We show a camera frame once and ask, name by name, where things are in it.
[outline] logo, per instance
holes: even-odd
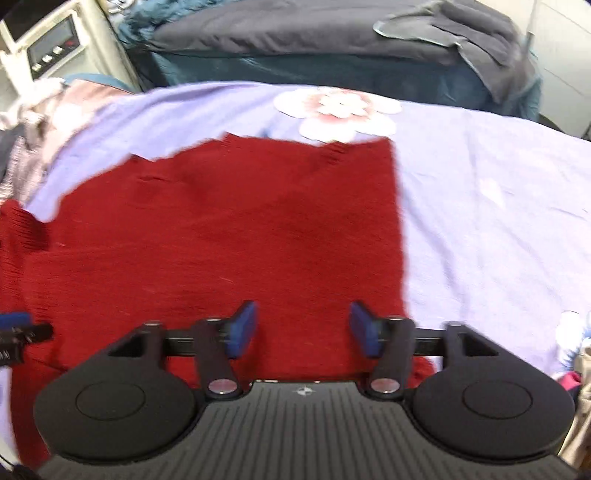
[[[309,397],[312,395],[312,393],[314,393],[314,390],[312,390],[310,387],[300,387],[295,391],[295,393],[301,395],[302,397]]]

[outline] metal screw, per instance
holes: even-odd
[[[394,393],[400,388],[400,383],[393,378],[376,378],[369,386],[374,392]]]
[[[211,392],[218,395],[227,395],[238,390],[238,384],[229,378],[218,378],[213,380],[207,387]]]

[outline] display screen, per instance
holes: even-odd
[[[21,0],[4,17],[14,41],[21,38],[39,20],[53,12],[66,0]]]
[[[51,54],[51,49],[53,47],[63,45],[74,36],[75,33],[74,26],[72,25],[72,18],[68,17],[59,22],[27,49],[29,61],[32,65],[41,63],[43,56]]]

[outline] white appliance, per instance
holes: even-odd
[[[44,77],[101,73],[139,90],[95,0],[21,0],[0,21],[0,109]]]

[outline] flower pattern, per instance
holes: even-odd
[[[356,133],[389,137],[396,124],[387,115],[402,110],[400,102],[372,93],[336,87],[308,87],[280,93],[275,107],[303,118],[300,135],[321,142],[351,142]]]

